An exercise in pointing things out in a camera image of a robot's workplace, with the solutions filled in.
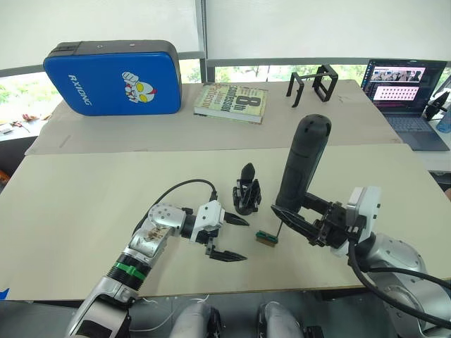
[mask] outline blue bottle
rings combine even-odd
[[[448,109],[436,128],[439,132],[451,132],[451,109]]]

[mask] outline laptop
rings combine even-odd
[[[446,61],[371,59],[362,89],[412,150],[447,151],[421,115]]]

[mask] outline table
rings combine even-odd
[[[288,149],[160,151],[26,156],[0,195],[0,290],[8,299],[83,299],[128,242],[149,204],[182,180],[211,180],[219,200],[233,211],[231,191],[241,168],[253,162],[262,189],[251,227],[225,225],[218,241],[248,257],[224,263],[204,247],[171,238],[142,296],[330,289],[359,285],[345,258],[313,247],[284,227],[275,248],[255,232],[275,233],[270,209],[280,186]],[[382,187],[376,231],[403,239],[424,257],[428,272],[451,277],[443,255],[451,236],[450,202],[405,144],[327,146],[310,192],[346,202],[354,186]],[[197,208],[209,188],[192,185],[165,200]],[[314,214],[303,212],[312,221]]]
[[[429,125],[451,149],[451,133],[439,132],[436,128],[439,120],[429,121]],[[451,173],[451,151],[415,151],[427,171]]]
[[[62,102],[26,154],[283,148],[312,113],[332,121],[330,145],[402,143],[354,80],[339,80],[328,102],[306,86],[297,108],[288,82],[239,85],[269,90],[261,125],[194,116],[202,84],[184,84],[183,106],[171,115],[83,116]]]

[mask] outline laptop keyboard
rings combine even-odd
[[[397,132],[428,132],[431,130],[423,118],[387,117],[388,123]]]

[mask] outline book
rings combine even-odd
[[[206,83],[194,103],[194,114],[261,124],[267,97],[266,89]]]

